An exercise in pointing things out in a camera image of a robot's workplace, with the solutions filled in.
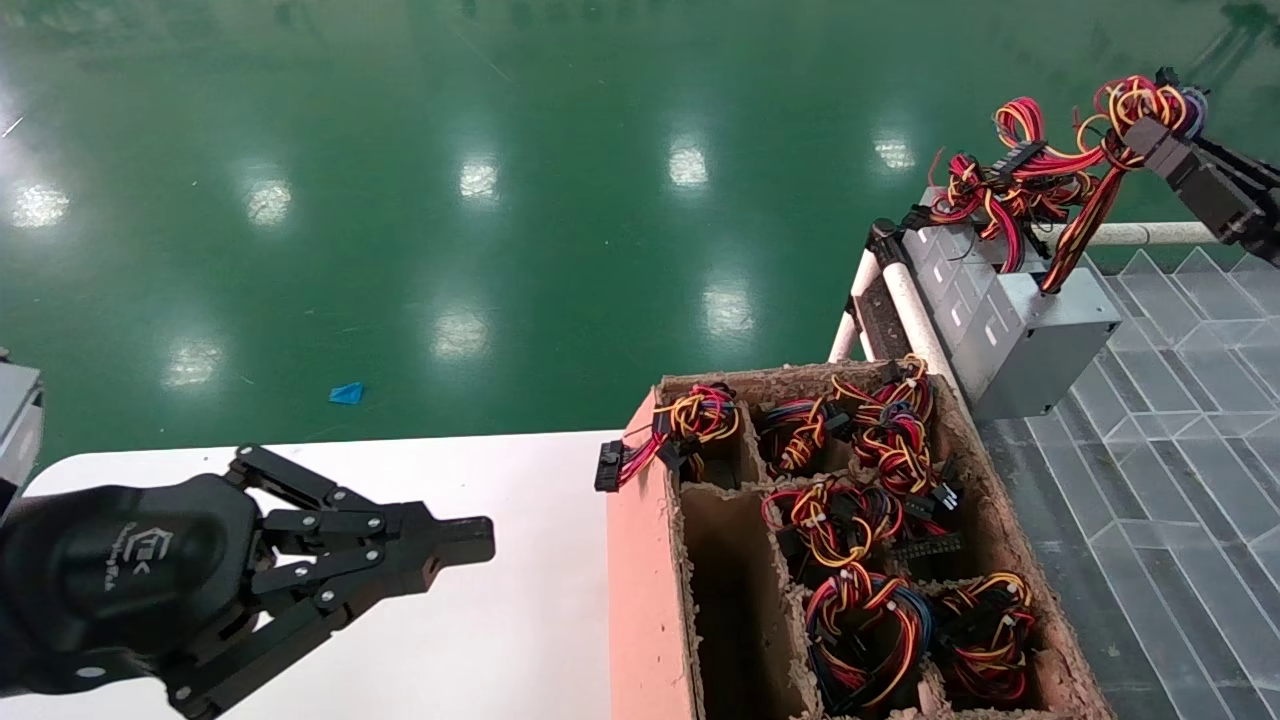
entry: blue plastic scrap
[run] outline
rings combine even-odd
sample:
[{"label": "blue plastic scrap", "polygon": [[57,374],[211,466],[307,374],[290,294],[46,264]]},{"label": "blue plastic scrap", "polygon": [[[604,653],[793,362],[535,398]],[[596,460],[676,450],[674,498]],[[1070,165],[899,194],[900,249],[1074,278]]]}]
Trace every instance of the blue plastic scrap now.
[{"label": "blue plastic scrap", "polygon": [[329,402],[338,405],[357,405],[365,393],[365,383],[348,383],[329,391]]}]

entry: white table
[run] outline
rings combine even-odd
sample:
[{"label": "white table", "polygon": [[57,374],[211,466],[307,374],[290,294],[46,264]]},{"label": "white table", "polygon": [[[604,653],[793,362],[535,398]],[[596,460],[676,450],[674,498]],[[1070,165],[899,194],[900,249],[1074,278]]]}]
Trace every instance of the white table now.
[{"label": "white table", "polygon": [[[600,443],[618,430],[282,445],[269,448],[375,502],[493,518],[497,556],[384,601],[271,680],[230,720],[604,720],[609,716]],[[223,473],[229,447],[78,455],[26,495],[154,487]],[[265,510],[283,507],[261,501]],[[174,720],[157,680],[0,700],[4,720]]]}]

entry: gray metal box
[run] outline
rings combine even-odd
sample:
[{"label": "gray metal box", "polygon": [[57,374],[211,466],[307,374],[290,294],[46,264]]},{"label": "gray metal box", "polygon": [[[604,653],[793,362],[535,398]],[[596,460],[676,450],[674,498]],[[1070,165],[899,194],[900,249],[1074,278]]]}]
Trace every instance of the gray metal box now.
[{"label": "gray metal box", "polygon": [[1004,240],[982,241],[968,224],[910,231],[902,247],[975,420],[1047,413],[1120,324],[1089,272],[1071,273],[1057,295],[1041,295],[1033,273],[1047,263],[1030,246],[1024,272],[1007,274],[993,266],[1005,258]]}]

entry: white pipe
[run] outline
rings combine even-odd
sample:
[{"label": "white pipe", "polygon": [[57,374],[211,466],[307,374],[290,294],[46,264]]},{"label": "white pipe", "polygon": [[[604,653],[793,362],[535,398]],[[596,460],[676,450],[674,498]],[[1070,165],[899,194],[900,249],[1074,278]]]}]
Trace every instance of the white pipe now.
[{"label": "white pipe", "polygon": [[[1053,229],[1041,238],[1050,247],[1057,247],[1066,225]],[[1217,242],[1203,223],[1105,223],[1089,238],[1089,247],[1098,245],[1212,245]]]},{"label": "white pipe", "polygon": [[876,351],[872,350],[872,341],[867,337],[867,331],[858,333],[858,342],[863,346],[863,357],[867,360],[879,360],[879,357],[876,356]]},{"label": "white pipe", "polygon": [[908,272],[906,264],[893,263],[884,268],[883,274],[884,284],[888,286],[888,296],[893,299],[893,309],[897,310],[897,318],[902,323],[902,332],[906,333],[906,342],[911,346],[911,352],[924,357],[924,361],[929,364],[931,373],[937,373],[951,383],[951,391],[960,401],[957,404],[960,411],[965,420],[973,425],[969,405],[960,392],[960,384],[956,382],[955,373],[951,372],[951,363],[947,361],[947,356],[942,351],[942,343],[938,342],[938,336],[933,332],[933,323],[929,322],[929,314],[924,310],[924,304],[920,302],[915,279]]},{"label": "white pipe", "polygon": [[[858,263],[858,273],[854,275],[854,286],[849,290],[850,297],[858,297],[867,291],[868,287],[876,278],[879,277],[879,263],[876,261],[876,256],[870,252],[863,250],[863,259]],[[831,343],[831,352],[827,354],[827,363],[840,363],[842,360],[849,360],[850,352],[854,350],[854,340],[859,338],[863,343],[863,350],[867,350],[865,333],[859,337],[858,333],[858,318],[855,318],[856,310],[844,311],[840,314],[840,327],[836,328],[836,340]]]}]

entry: cardboard box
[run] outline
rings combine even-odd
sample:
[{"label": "cardboard box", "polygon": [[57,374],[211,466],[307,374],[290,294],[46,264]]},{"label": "cardboard box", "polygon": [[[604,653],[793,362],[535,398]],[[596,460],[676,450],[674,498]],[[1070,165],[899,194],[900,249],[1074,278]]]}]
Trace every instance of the cardboard box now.
[{"label": "cardboard box", "polygon": [[[881,384],[883,363],[808,365],[776,370],[667,377],[652,389],[627,427],[627,445],[648,439],[655,404],[694,383],[724,382],[740,405],[755,407],[829,395],[831,377],[865,389]],[[933,594],[957,582],[1007,570],[1021,575],[1037,616],[1032,689],[1016,711],[957,708],[941,671],[927,661],[909,706],[863,717],[938,720],[1050,717],[1102,720],[1111,711],[1084,661],[1070,623],[1048,587],[1009,495],[980,441],[941,378],[931,442],[936,457],[952,456],[965,483],[960,507],[966,548],[938,556],[913,584]],[[609,646],[613,720],[783,720],[827,717],[808,665],[804,602],[808,591],[790,582],[786,561],[760,515],[760,501],[778,487],[765,474],[750,418],[744,430],[708,462],[709,479],[731,474],[739,489],[712,483],[677,487],[660,462],[608,500]],[[822,469],[854,479],[846,447],[828,451]],[[795,483],[813,482],[797,478]],[[908,568],[888,560],[888,574]]]}]

